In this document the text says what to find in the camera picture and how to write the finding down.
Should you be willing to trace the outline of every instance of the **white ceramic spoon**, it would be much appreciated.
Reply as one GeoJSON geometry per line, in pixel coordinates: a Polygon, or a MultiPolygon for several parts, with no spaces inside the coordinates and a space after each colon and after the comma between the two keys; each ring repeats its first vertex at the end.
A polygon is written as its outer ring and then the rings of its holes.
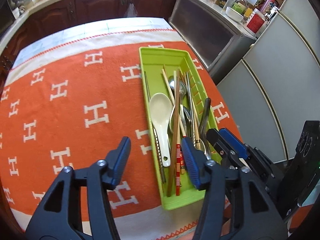
{"type": "Polygon", "coordinates": [[[162,165],[164,167],[168,167],[170,166],[171,160],[167,132],[170,114],[172,111],[172,104],[170,99],[165,94],[156,93],[149,101],[149,109],[151,121],[158,135],[162,165]]]}

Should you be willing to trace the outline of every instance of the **orange tablecloth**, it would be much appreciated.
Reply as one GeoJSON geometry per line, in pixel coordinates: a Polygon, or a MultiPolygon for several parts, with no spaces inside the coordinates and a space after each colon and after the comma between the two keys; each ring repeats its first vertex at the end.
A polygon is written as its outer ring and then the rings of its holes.
{"type": "MultiPolygon", "coordinates": [[[[139,47],[187,50],[194,59],[218,127],[240,138],[204,67],[173,30],[111,33],[69,42],[11,71],[0,106],[0,175],[23,229],[63,166],[91,165],[132,140],[122,182],[109,192],[122,239],[169,239],[196,225],[201,203],[164,211],[152,160],[139,68],[139,47]]],[[[83,221],[88,221],[82,192],[83,221]]],[[[90,231],[89,223],[84,229],[90,231]]]]}

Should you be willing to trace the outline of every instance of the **bowl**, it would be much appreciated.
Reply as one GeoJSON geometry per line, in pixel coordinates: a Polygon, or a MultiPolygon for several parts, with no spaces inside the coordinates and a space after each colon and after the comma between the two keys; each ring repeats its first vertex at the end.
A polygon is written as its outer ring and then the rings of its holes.
{"type": "Polygon", "coordinates": [[[238,13],[237,11],[233,10],[231,7],[227,7],[226,15],[238,23],[241,22],[243,19],[243,16],[240,13],[238,13]]]}

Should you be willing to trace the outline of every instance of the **green plastic cutlery tray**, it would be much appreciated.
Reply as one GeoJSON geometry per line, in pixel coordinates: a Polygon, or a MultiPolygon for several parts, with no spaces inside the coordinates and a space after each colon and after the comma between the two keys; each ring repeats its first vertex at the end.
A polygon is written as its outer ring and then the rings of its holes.
{"type": "MultiPolygon", "coordinates": [[[[175,208],[179,208],[193,202],[199,201],[204,198],[205,191],[198,191],[190,182],[188,173],[182,174],[180,176],[181,179],[181,187],[180,187],[180,195],[175,195],[175,190],[172,190],[172,196],[167,197],[167,183],[162,184],[160,179],[160,171],[159,171],[159,163],[156,155],[156,145],[155,138],[153,136],[153,128],[152,122],[150,118],[150,110],[149,110],[149,102],[148,102],[148,94],[146,88],[146,80],[144,72],[147,74],[148,85],[150,96],[152,97],[155,93],[164,93],[169,97],[169,93],[167,87],[165,85],[165,81],[162,75],[162,68],[165,65],[165,69],[167,71],[168,77],[173,75],[174,70],[180,69],[182,73],[187,72],[190,78],[190,86],[191,93],[193,97],[193,101],[196,106],[196,111],[199,119],[201,119],[204,100],[207,98],[207,93],[204,89],[198,71],[190,57],[190,54],[184,50],[178,49],[163,49],[163,48],[149,48],[149,47],[140,47],[140,62],[141,62],[141,76],[142,76],[142,85],[143,85],[143,94],[147,111],[147,121],[148,127],[150,131],[150,140],[152,146],[152,154],[153,160],[156,169],[156,177],[159,186],[159,192],[161,197],[161,203],[165,210],[172,210],[175,208]]],[[[183,99],[183,105],[189,108],[187,96],[183,99]]],[[[216,120],[212,111],[210,111],[209,121],[207,125],[207,129],[209,128],[218,128],[216,120]]],[[[169,138],[171,141],[172,135],[169,132],[169,138]]],[[[219,162],[221,161],[221,157],[219,154],[214,152],[212,154],[212,159],[219,162]]],[[[164,168],[165,178],[168,180],[169,177],[169,168],[164,168]]]]}

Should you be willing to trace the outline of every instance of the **screw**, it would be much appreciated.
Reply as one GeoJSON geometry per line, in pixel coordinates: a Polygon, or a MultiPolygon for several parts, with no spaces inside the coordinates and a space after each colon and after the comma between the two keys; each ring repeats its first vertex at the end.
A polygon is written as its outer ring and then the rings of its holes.
{"type": "Polygon", "coordinates": [[[241,171],[244,173],[248,173],[250,171],[250,169],[247,166],[243,166],[243,167],[241,167],[241,171]]]}
{"type": "Polygon", "coordinates": [[[70,172],[70,171],[72,171],[72,167],[71,167],[71,166],[65,166],[65,167],[63,167],[63,172],[68,173],[68,172],[70,172]]]}
{"type": "Polygon", "coordinates": [[[106,165],[107,164],[107,162],[105,161],[105,160],[98,160],[97,161],[97,165],[98,166],[104,166],[104,165],[106,165]]]}
{"type": "Polygon", "coordinates": [[[207,160],[206,163],[208,166],[214,166],[216,165],[216,162],[214,160],[207,160]]]}

